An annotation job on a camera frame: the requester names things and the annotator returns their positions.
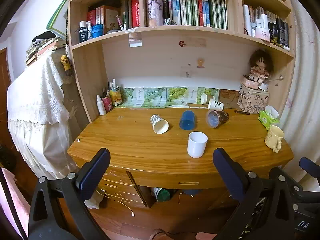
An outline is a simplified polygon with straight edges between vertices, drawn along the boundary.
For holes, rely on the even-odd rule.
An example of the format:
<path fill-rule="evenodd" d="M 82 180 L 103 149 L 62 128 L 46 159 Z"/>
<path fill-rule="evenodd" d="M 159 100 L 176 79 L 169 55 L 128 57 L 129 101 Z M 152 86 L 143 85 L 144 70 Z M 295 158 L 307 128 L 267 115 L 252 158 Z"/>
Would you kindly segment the dark bottle white cap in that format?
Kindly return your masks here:
<path fill-rule="evenodd" d="M 88 30 L 86 21 L 79 22 L 79 42 L 85 42 L 88 40 Z"/>

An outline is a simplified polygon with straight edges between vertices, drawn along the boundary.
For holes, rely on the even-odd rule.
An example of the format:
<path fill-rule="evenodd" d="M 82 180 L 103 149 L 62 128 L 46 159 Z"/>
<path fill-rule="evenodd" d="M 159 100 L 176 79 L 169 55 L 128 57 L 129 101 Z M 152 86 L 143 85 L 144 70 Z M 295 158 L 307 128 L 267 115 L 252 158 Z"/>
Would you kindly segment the green bottle under desk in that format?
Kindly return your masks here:
<path fill-rule="evenodd" d="M 171 198 L 170 191 L 161 187 L 152 187 L 151 194 L 156 198 L 158 203 L 169 201 Z"/>

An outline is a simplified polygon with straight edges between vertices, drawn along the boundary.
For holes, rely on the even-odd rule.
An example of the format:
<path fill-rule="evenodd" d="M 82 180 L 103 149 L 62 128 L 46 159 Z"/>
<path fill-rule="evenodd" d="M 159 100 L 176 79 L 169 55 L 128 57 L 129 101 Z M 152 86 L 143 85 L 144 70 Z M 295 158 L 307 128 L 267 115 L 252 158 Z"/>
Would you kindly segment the letter print fabric bag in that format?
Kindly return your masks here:
<path fill-rule="evenodd" d="M 243 112 L 259 114 L 267 106 L 269 92 L 251 89 L 242 83 L 238 92 L 239 98 L 237 104 Z"/>

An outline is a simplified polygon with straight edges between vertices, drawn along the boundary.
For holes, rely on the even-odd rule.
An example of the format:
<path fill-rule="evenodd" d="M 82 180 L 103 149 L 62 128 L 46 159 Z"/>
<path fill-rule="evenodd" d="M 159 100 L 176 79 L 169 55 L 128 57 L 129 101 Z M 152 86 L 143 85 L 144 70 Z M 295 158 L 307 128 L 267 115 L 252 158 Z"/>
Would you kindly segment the green grape cardboard sheet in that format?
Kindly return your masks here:
<path fill-rule="evenodd" d="M 201 104 L 201 95 L 219 98 L 220 90 L 209 87 L 142 87 L 122 88 L 122 108 L 188 108 Z"/>

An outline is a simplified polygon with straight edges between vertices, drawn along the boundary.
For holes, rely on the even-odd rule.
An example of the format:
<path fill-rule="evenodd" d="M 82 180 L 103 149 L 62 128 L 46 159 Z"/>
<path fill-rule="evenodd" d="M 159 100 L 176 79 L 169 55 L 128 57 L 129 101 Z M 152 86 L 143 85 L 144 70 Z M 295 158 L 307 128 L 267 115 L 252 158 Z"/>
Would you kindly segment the yellow duck wall sticker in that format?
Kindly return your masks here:
<path fill-rule="evenodd" d="M 197 68 L 204 68 L 204 59 L 197 60 Z"/>

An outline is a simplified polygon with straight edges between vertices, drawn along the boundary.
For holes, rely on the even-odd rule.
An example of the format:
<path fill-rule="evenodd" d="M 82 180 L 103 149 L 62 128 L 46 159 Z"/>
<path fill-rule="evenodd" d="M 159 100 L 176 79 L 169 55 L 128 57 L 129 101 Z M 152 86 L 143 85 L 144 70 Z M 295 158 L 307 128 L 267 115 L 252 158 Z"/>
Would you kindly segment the blue plastic cup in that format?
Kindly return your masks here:
<path fill-rule="evenodd" d="M 184 111 L 179 126 L 181 129 L 186 131 L 191 131 L 195 128 L 195 114 L 193 111 L 187 110 Z"/>

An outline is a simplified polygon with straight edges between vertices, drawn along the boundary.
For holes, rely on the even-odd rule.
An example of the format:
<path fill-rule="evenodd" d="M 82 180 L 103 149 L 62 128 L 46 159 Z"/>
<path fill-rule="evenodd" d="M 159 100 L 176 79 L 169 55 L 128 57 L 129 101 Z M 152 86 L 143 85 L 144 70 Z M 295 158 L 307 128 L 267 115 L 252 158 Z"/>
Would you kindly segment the row of books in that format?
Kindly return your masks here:
<path fill-rule="evenodd" d="M 228 29 L 227 0 L 160 0 L 164 25 Z"/>

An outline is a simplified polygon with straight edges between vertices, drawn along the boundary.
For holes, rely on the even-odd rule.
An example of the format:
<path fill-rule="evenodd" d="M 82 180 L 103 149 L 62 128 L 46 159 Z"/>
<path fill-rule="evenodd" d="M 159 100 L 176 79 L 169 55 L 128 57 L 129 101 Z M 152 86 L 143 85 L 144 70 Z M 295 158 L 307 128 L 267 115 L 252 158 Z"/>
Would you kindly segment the brown sleeve paper cup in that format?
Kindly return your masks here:
<path fill-rule="evenodd" d="M 215 100 L 215 96 L 212 96 L 210 94 L 202 93 L 201 97 L 200 97 L 200 102 L 201 102 L 202 105 L 206 105 L 206 104 L 208 104 L 210 102 L 211 99 Z"/>

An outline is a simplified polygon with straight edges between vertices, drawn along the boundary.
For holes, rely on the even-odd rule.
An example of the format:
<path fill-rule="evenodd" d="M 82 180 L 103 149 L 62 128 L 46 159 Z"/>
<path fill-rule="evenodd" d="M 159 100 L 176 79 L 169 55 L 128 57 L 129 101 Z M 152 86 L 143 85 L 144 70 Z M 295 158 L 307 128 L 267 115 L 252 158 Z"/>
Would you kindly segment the floral cylindrical tube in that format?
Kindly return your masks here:
<path fill-rule="evenodd" d="M 147 0 L 147 17 L 150 27 L 163 25 L 162 0 Z"/>

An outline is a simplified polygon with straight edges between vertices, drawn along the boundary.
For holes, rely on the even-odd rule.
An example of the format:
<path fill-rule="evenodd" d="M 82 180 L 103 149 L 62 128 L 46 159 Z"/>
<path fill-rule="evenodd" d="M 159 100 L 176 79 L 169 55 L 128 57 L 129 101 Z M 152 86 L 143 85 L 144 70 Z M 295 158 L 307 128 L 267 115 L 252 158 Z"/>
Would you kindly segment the black pen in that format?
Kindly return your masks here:
<path fill-rule="evenodd" d="M 234 110 L 234 112 L 238 113 L 238 114 L 250 115 L 250 113 L 248 113 L 248 112 L 239 111 L 239 110 Z"/>

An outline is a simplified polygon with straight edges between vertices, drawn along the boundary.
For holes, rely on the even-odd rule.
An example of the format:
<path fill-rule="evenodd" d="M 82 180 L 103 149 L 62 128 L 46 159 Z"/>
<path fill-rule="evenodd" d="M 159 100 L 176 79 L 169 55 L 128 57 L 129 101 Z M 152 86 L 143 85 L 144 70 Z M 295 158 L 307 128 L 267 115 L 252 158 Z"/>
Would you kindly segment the white ceramic cup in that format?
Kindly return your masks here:
<path fill-rule="evenodd" d="M 187 153 L 192 158 L 200 158 L 204 154 L 208 137 L 202 132 L 191 132 L 188 137 Z"/>

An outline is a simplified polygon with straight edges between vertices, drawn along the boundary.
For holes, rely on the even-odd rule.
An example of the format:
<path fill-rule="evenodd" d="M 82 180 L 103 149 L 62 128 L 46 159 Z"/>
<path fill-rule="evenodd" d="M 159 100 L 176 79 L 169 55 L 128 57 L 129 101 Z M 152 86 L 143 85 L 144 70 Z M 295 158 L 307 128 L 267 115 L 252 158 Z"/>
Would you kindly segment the bamboo print paper cup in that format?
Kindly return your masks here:
<path fill-rule="evenodd" d="M 217 101 L 213 98 L 211 98 L 208 102 L 208 109 L 209 110 L 215 110 L 215 111 L 223 111 L 224 104 L 220 101 Z"/>

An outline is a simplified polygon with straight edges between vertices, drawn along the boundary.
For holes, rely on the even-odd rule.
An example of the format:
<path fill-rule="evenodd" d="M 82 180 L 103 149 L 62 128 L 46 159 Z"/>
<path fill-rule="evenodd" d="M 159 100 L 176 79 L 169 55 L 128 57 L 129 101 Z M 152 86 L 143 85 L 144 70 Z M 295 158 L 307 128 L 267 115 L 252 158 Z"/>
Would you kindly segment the yellow cartoon mug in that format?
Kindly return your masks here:
<path fill-rule="evenodd" d="M 276 125 L 271 125 L 268 133 L 265 137 L 265 144 L 273 152 L 278 153 L 281 149 L 282 139 L 284 138 L 284 132 Z"/>

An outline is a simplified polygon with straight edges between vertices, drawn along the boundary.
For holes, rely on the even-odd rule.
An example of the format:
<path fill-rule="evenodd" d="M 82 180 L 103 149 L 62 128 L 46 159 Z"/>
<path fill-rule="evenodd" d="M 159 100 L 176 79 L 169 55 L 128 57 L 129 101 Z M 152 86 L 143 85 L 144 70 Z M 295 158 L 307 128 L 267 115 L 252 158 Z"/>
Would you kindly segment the brown hair rag doll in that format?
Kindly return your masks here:
<path fill-rule="evenodd" d="M 259 85 L 267 80 L 273 71 L 273 61 L 269 53 L 264 50 L 256 50 L 249 59 L 249 79 Z"/>

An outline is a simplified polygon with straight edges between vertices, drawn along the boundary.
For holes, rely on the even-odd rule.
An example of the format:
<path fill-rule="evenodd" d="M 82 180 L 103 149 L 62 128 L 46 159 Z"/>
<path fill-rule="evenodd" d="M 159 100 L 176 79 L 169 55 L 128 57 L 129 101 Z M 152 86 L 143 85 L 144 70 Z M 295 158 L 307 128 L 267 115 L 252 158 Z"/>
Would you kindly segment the orange juice carton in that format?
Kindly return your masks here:
<path fill-rule="evenodd" d="M 119 106 L 122 104 L 122 97 L 120 87 L 112 88 L 109 92 L 111 101 L 114 106 Z"/>

